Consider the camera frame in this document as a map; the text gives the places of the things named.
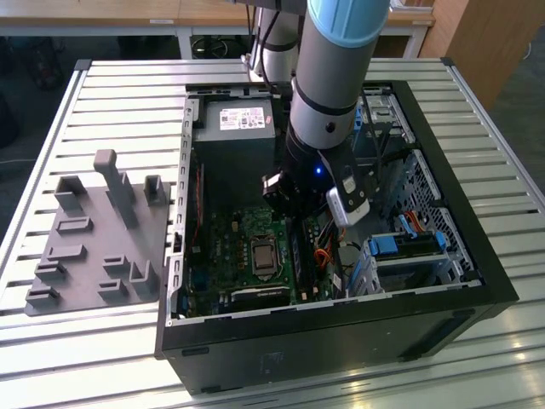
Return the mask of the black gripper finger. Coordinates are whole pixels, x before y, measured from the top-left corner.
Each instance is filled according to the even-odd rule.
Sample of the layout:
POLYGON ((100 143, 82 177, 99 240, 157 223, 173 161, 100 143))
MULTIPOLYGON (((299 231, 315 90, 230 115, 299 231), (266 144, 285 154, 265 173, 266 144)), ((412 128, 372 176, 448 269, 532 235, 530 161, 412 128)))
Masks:
POLYGON ((262 178, 262 197, 274 212, 283 217, 298 215, 298 191, 283 170, 262 178))

